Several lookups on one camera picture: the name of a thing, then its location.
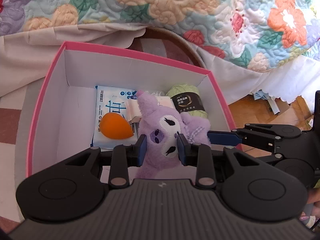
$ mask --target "stuffed animal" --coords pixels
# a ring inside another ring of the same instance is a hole
[[[159,171],[181,165],[177,148],[179,133],[190,143],[210,145],[209,120],[188,113],[180,115],[173,108],[159,106],[156,97],[147,92],[138,91],[137,96],[142,116],[138,133],[147,136],[147,152],[136,178],[153,179]]]

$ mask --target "ribbed black surface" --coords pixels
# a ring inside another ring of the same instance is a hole
[[[53,225],[26,220],[15,240],[308,240],[313,234],[297,220],[259,224],[228,211],[212,191],[189,180],[139,180],[111,191],[93,213]]]

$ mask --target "quilted fabric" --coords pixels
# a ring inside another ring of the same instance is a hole
[[[316,2],[0,0],[0,35],[62,25],[141,23],[169,29],[235,65],[265,72],[302,53],[319,57]]]

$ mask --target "yarn skein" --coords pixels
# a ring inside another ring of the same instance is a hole
[[[166,96],[172,98],[173,96],[181,94],[181,93],[184,93],[184,92],[193,92],[193,93],[196,93],[198,96],[200,96],[199,90],[198,90],[197,87],[190,86],[190,85],[187,85],[187,84],[173,86],[169,90],[169,92],[167,93]],[[203,110],[193,110],[193,111],[189,111],[187,113],[189,113],[192,116],[199,116],[199,117],[208,119],[207,112],[203,111]]]

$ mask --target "orange makeup sponge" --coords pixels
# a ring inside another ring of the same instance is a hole
[[[110,139],[127,139],[133,136],[130,124],[117,113],[107,113],[100,121],[101,133]]]

